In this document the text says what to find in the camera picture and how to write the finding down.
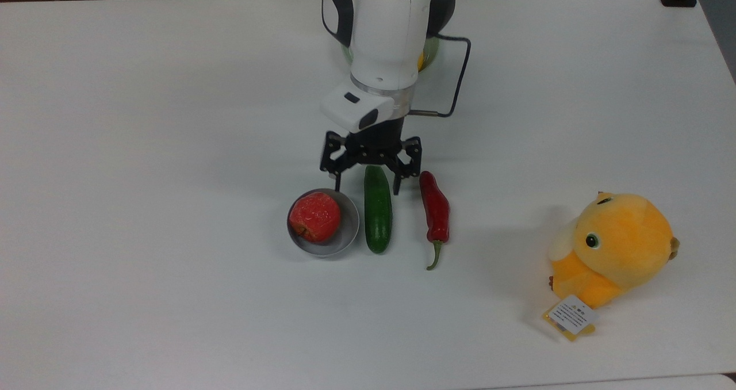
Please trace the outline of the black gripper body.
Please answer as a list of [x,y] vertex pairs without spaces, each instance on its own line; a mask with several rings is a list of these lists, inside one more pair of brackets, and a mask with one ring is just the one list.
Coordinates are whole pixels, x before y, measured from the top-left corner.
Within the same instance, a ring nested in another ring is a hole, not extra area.
[[344,144],[345,156],[364,165],[399,165],[398,154],[403,149],[403,124],[403,119],[389,120],[357,133],[349,133]]

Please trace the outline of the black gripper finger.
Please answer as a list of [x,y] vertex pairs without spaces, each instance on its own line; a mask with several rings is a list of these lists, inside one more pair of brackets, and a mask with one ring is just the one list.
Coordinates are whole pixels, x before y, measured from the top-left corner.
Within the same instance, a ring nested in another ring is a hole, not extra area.
[[419,137],[411,137],[400,142],[400,148],[393,159],[393,194],[395,196],[399,194],[403,180],[420,175],[422,154],[423,147]]
[[324,135],[320,170],[335,180],[334,191],[337,192],[341,190],[342,175],[348,170],[346,143],[347,139],[334,131],[327,131]]

